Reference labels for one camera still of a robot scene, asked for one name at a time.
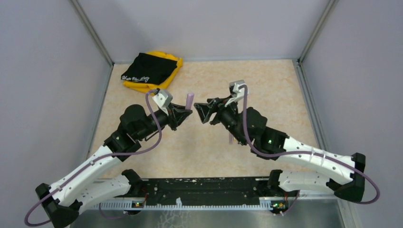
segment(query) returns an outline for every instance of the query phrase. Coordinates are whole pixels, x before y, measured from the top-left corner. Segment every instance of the yellow cloth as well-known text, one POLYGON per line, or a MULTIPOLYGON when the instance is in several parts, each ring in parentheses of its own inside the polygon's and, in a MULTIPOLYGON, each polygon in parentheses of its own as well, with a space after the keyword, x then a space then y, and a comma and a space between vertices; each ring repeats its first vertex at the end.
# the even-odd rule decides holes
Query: yellow cloth
POLYGON ((182 58, 178 58, 178 57, 175 57, 173 55, 170 55, 170 54, 167 54, 167 53, 164 53, 161 51, 151 51, 151 52, 147 52, 147 54, 161 57, 161 58, 170 59, 170 60, 175 60, 176 69, 173 70, 172 74, 164 82, 162 82, 159 85, 148 84, 148 83, 129 82, 129 81, 124 81, 123 85, 128 88, 142 92, 142 93, 147 93, 148 91, 150 91, 152 89, 156 89, 156 88, 166 89, 168 87, 168 85, 171 83, 171 81, 173 80, 173 78, 175 77, 176 73, 179 71, 179 68, 182 67, 182 65, 183 65, 182 58))

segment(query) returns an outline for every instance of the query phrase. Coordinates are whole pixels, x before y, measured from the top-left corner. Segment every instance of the marble surface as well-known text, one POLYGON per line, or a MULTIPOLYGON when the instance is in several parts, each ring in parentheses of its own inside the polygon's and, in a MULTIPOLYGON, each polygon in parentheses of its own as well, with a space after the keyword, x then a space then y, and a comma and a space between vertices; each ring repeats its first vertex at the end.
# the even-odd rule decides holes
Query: marble surface
MULTIPOLYGON (((144 94, 122 85, 120 75, 129 66, 115 65, 113 69, 90 154, 116 130, 120 115, 129 105, 140 104, 149 114, 144 94)), ((206 102, 207 98, 227 97, 228 83, 241 79, 250 90, 248 106, 267 117, 268 126, 317 145, 291 60, 185 62, 168 90, 176 104, 184 105, 189 92, 195 93, 195 102, 206 102)), ((264 176, 273 169, 306 170, 260 159, 249 152, 248 146, 229 145, 228 132, 222 125, 202 124, 192 109, 193 114, 177 131, 163 130, 163 139, 154 150, 129 157, 103 177, 115 177, 126 169, 135 170, 142 178, 264 176)), ((157 136, 142 142, 141 149, 156 140, 157 136)))

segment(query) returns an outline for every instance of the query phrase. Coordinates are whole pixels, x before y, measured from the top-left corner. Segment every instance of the black cloth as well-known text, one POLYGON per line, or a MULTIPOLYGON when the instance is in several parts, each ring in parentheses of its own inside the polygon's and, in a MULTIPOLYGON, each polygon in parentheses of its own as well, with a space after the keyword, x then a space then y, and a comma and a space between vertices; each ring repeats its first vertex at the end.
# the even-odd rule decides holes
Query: black cloth
POLYGON ((137 83, 159 85, 176 69, 177 61, 140 53, 121 79, 137 83))

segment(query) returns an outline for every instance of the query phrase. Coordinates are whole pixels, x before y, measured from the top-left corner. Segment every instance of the metal frame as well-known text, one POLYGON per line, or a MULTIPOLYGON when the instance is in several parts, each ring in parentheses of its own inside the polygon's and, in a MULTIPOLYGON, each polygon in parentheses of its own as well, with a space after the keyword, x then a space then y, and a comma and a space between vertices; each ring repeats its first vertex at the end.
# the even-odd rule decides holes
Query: metal frame
POLYGON ((113 65, 115 63, 112 61, 107 49, 105 48, 104 44, 102 43, 101 39, 99 38, 98 34, 96 33, 94 27, 92 26, 91 22, 89 21, 83 8, 81 7, 81 4, 78 2, 78 0, 68 0, 68 1, 71 3, 71 6, 76 11, 77 16, 80 18, 84 27, 86 28, 88 33, 91 35, 96 47, 98 48, 99 52, 101 52, 101 55, 105 58, 105 60, 108 62, 108 64, 111 67, 113 67, 113 65))
POLYGON ((325 11, 323 11, 319 21, 317 22, 317 24, 315 26, 314 31, 312 32, 311 37, 309 38, 307 44, 305 45, 304 49, 302 50, 302 54, 299 57, 300 63, 304 62, 309 51, 313 47, 317 37, 319 36, 320 32, 322 31, 327 19, 329 18, 330 13, 333 11, 333 9, 335 8, 335 6, 338 2, 339 2, 339 0, 330 0, 329 3, 327 4, 325 11))
MULTIPOLYGON (((91 35, 94 43, 96 44, 97 48, 99 49, 100 53, 102 54, 102 56, 105 58, 105 60, 107 61, 108 65, 111 67, 110 68, 110 72, 109 72, 109 78, 112 74, 112 70, 113 70, 113 65, 114 62, 112 61, 107 49, 105 48, 104 44, 102 43, 101 39, 99 38, 99 36, 97 35, 94 27, 92 26, 90 20, 88 19, 88 17, 86 16, 83 8, 81 7, 80 3, 78 2, 78 0, 69 0, 69 2, 71 3, 72 7, 75 9, 78 17, 80 18, 80 20, 83 22, 84 27, 86 28, 86 30, 88 31, 88 33, 91 35)), ((298 82, 300 85, 300 89, 303 95, 303 98, 305 100, 305 104, 307 106, 307 110, 308 110, 308 115, 312 124, 312 128, 314 130, 314 135, 317 141, 318 146, 321 149, 327 150, 328 149, 328 145, 326 142, 326 137, 325 134, 323 132, 323 128, 322 128, 322 124, 320 122, 320 118, 317 114, 317 109, 315 106, 315 102, 314 102, 314 98, 312 96, 310 87, 309 87, 309 82, 307 79, 307 76, 305 74, 304 68, 303 68, 303 63, 304 60, 306 59, 307 55, 309 54, 310 50, 312 49, 312 47, 314 46, 321 30, 323 29, 325 23, 327 22, 327 19, 330 15, 330 13, 333 11, 333 9, 335 8, 336 4, 338 3, 338 0, 329 0, 323 14, 321 15, 311 37, 309 38, 308 42, 306 43, 301 56, 298 59, 293 59, 293 64, 294 64, 294 68, 295 68, 295 72, 297 74, 297 78, 298 78, 298 82)), ((107 87, 108 87, 109 83, 106 84, 104 91, 105 91, 105 95, 106 95, 106 91, 107 91, 107 87)), ((99 110, 99 115, 100 116, 100 112, 102 110, 102 106, 105 100, 105 95, 102 99, 102 103, 100 106, 100 110, 99 110)), ((91 142, 89 144, 89 150, 92 146, 93 143, 93 139, 95 136, 95 132, 96 132, 96 128, 99 122, 99 118, 93 128, 93 137, 91 139, 91 142)), ((329 199, 334 199, 334 196, 330 196, 330 195, 326 195, 326 194, 320 194, 317 192, 305 192, 306 195, 305 197, 301 197, 302 199, 305 200, 312 200, 312 199, 317 199, 317 200, 329 200, 329 199)), ((361 228, 361 222, 359 220, 359 217, 356 213, 355 210, 355 205, 351 202, 347 202, 344 200, 337 200, 338 202, 338 206, 340 209, 340 214, 342 217, 342 220, 344 222, 344 226, 346 228, 361 228)))
POLYGON ((95 122, 94 126, 91 128, 92 136, 91 136, 91 140, 90 140, 90 142, 89 142, 89 144, 88 144, 88 152, 87 152, 87 154, 86 154, 86 157, 83 159, 83 161, 85 161, 86 159, 89 158, 89 156, 91 156, 91 155, 90 155, 90 153, 91 153, 91 148, 92 148, 92 146, 93 146, 93 144, 94 144, 95 134, 96 134, 96 130, 97 130, 97 128, 98 128, 99 119, 100 119, 100 117, 101 117, 102 107, 104 107, 106 92, 108 91, 109 81, 111 80, 113 68, 114 68, 113 65, 110 66, 110 68, 109 68, 109 73, 108 73, 108 75, 107 75, 107 78, 108 78, 108 79, 107 79, 107 83, 106 83, 105 87, 104 87, 103 90, 102 90, 102 91, 104 91, 104 95, 103 95, 103 97, 102 97, 101 104, 100 104, 99 110, 98 110, 98 112, 97 112, 97 119, 96 119, 96 122, 95 122))

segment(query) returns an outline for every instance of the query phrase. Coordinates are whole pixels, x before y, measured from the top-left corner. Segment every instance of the gray floor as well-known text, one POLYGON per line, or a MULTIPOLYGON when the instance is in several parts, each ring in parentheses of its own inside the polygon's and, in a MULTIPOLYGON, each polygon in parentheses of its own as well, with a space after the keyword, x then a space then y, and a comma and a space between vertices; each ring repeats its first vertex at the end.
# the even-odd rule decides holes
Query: gray floor
MULTIPOLYGON (((107 215, 122 212, 107 211, 107 215)), ((108 220, 97 210, 84 212, 71 228, 342 228, 336 200, 300 200, 287 215, 266 211, 143 211, 138 215, 108 220)))

